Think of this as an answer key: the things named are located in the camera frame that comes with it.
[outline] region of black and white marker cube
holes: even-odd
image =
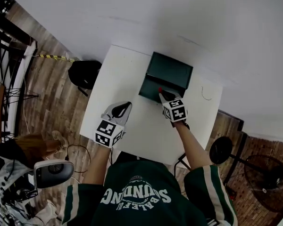
[[[174,101],[168,101],[163,103],[165,117],[171,122],[185,120],[188,116],[182,99],[176,99]]]
[[[111,148],[123,136],[124,127],[102,119],[95,131],[95,142]]]

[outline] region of electric fan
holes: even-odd
[[[283,211],[283,163],[266,155],[252,155],[242,160],[231,154],[232,147],[230,138],[218,138],[209,152],[211,161],[221,164],[232,157],[243,163],[244,176],[256,199],[272,212]]]

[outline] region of metal railing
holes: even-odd
[[[24,87],[15,88],[16,75],[24,59],[27,46],[34,39],[0,14],[0,83],[5,86],[2,108],[2,141],[14,136],[8,131],[8,112],[11,97],[19,97],[18,100],[27,99],[24,95]]]

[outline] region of green jersey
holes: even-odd
[[[218,167],[192,170],[184,186],[189,199],[161,163],[118,163],[109,167],[104,186],[68,187],[63,225],[238,225]]]

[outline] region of person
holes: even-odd
[[[68,141],[57,130],[52,132],[53,140],[43,140],[41,134],[29,134],[0,143],[0,156],[15,159],[33,169],[35,163],[45,157],[64,152]]]
[[[174,126],[191,167],[184,178],[188,199],[166,166],[124,152],[104,180],[110,149],[100,145],[83,183],[67,188],[62,225],[238,225],[218,167],[187,124]]]

